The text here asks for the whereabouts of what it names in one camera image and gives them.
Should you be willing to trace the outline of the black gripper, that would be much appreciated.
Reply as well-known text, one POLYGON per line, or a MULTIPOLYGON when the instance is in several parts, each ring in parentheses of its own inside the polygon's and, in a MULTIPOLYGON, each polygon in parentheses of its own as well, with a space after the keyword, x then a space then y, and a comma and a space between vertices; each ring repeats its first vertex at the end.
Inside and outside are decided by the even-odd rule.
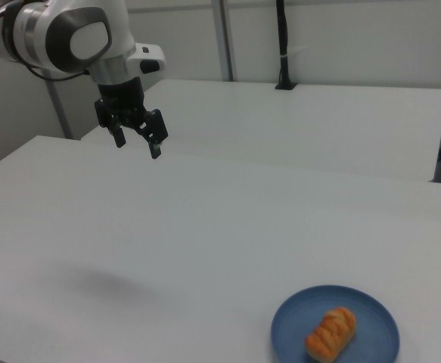
POLYGON ((148 143, 151 157, 161 155, 161 144, 168 137, 166 124, 160 110, 146 111, 141 79, 135 77, 116 85, 98 85, 101 98, 95 102, 98 124, 113 136, 118 148, 126 144, 122 130, 139 127, 138 134, 148 143))

